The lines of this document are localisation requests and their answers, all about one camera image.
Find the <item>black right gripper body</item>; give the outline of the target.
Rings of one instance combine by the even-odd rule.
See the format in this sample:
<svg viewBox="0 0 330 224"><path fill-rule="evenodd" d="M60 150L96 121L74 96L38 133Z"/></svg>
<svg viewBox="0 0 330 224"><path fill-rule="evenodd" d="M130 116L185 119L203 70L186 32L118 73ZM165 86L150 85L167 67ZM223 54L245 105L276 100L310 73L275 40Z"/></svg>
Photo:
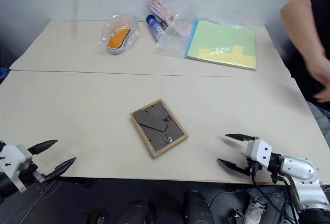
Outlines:
<svg viewBox="0 0 330 224"><path fill-rule="evenodd" d="M256 174L262 170L262 165L257 161L247 158L247 167L245 170L248 176L256 176Z"/></svg>

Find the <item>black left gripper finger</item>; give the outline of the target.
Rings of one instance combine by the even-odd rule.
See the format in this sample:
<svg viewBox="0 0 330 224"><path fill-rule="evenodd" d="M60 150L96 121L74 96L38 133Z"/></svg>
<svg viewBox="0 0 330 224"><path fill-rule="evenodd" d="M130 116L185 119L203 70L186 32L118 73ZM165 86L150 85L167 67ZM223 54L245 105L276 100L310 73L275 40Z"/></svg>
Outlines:
<svg viewBox="0 0 330 224"><path fill-rule="evenodd" d="M57 180L62 174L64 174L71 165L75 162L76 157L73 157L69 160L64 161L60 165L56 166L54 171L48 175L46 175L46 181Z"/></svg>
<svg viewBox="0 0 330 224"><path fill-rule="evenodd" d="M46 151L47 149L49 149L51 146L53 146L56 142L58 142L58 140L48 140L39 144L36 144L30 148L28 148L27 150L32 154L40 154L44 151Z"/></svg>

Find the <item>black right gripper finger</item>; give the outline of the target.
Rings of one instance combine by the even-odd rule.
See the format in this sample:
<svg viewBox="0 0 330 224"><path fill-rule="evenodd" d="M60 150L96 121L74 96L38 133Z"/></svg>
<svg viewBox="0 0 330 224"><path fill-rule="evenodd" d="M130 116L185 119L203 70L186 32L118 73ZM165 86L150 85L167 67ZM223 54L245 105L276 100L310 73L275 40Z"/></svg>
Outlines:
<svg viewBox="0 0 330 224"><path fill-rule="evenodd" d="M238 140L238 141L255 141L257 139L259 139L259 137L257 136L248 136L248 135L244 135L244 134L226 134L226 137L229 137L231 139L234 140Z"/></svg>
<svg viewBox="0 0 330 224"><path fill-rule="evenodd" d="M244 174L244 175L247 175L247 176L250 176L251 175L250 169L248 167L246 167L246 168L240 168L235 163L232 163L232 162L229 162L229 161L226 161L226 160L222 160L220 158L217 158L217 161L219 163L227 166L229 169L234 170L234 171L236 171L238 173L241 173L241 174Z"/></svg>

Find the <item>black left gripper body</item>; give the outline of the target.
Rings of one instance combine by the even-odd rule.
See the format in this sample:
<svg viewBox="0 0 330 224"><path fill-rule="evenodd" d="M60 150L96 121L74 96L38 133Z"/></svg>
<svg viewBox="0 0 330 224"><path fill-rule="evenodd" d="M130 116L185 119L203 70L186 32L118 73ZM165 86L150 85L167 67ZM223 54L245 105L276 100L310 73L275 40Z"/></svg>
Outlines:
<svg viewBox="0 0 330 224"><path fill-rule="evenodd" d="M37 171L38 167L35 163L31 163L26 170L23 170L19 174L19 179L24 184L24 186L29 186L37 183L44 183L46 181L46 176Z"/></svg>

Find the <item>person's bare hand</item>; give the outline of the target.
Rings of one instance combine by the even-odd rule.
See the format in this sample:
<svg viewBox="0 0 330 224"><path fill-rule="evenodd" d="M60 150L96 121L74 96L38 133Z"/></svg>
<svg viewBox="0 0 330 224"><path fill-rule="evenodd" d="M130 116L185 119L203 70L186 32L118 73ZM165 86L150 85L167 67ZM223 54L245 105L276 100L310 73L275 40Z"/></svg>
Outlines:
<svg viewBox="0 0 330 224"><path fill-rule="evenodd" d="M320 56L308 63L308 70L315 80L323 85L323 90L315 95L318 102L329 102L329 60Z"/></svg>

